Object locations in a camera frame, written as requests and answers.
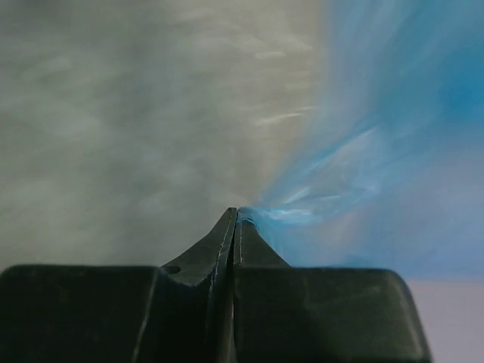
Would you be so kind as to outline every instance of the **gray surface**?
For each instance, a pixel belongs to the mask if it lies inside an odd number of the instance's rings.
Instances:
[[[0,268],[163,263],[315,107],[317,0],[0,0]]]

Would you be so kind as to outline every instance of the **blue fabric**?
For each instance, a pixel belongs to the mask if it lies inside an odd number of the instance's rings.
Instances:
[[[484,2],[325,2],[330,76],[243,209],[291,265],[484,277]]]

